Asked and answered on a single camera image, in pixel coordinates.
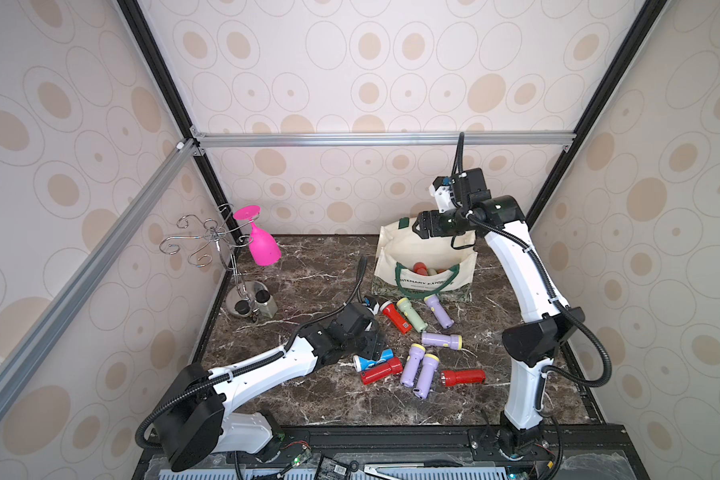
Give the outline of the pale green flashlight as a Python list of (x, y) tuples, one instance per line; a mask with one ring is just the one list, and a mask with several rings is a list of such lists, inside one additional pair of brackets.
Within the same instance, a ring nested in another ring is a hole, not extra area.
[(408, 298), (401, 298), (397, 302), (396, 306), (399, 312), (404, 315), (404, 317), (407, 319), (408, 323), (413, 327), (414, 330), (422, 333), (427, 329), (428, 324), (421, 318), (421, 316), (415, 310), (413, 304)]

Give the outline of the cream green tote bag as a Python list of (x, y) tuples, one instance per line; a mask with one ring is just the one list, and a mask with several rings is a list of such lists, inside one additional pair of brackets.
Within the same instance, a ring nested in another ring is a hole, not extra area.
[[(469, 302), (478, 259), (475, 234), (421, 239), (412, 225), (411, 218), (402, 218), (380, 229), (372, 293), (411, 300), (436, 294)], [(428, 276), (412, 271), (416, 262), (427, 266)]]

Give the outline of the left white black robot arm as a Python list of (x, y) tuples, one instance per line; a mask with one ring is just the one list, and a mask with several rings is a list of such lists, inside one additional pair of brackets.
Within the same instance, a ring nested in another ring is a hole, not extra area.
[(384, 336), (375, 320), (381, 309), (367, 296), (329, 315), (327, 324), (305, 323), (284, 345), (236, 364), (184, 367), (135, 433), (136, 444), (160, 449), (174, 472), (187, 470), (214, 453), (276, 456), (283, 435), (276, 422), (239, 407), (298, 377), (358, 355), (379, 358)]

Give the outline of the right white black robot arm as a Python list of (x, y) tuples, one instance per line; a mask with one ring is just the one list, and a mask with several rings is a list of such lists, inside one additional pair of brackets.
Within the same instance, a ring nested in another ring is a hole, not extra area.
[[(512, 359), (509, 397), (496, 434), (501, 453), (512, 460), (524, 456), (543, 437), (543, 394), (549, 374), (577, 385), (597, 388), (608, 383), (613, 365), (604, 344), (585, 326), (581, 308), (571, 306), (554, 285), (532, 244), (526, 218), (509, 196), (495, 197), (479, 168), (454, 169), (429, 188), (436, 209), (418, 214), (413, 231), (420, 238), (456, 239), (468, 232), (486, 241), (503, 267), (518, 300), (522, 322), (502, 333)], [(602, 362), (595, 379), (571, 374), (554, 357), (579, 331), (593, 344)]]

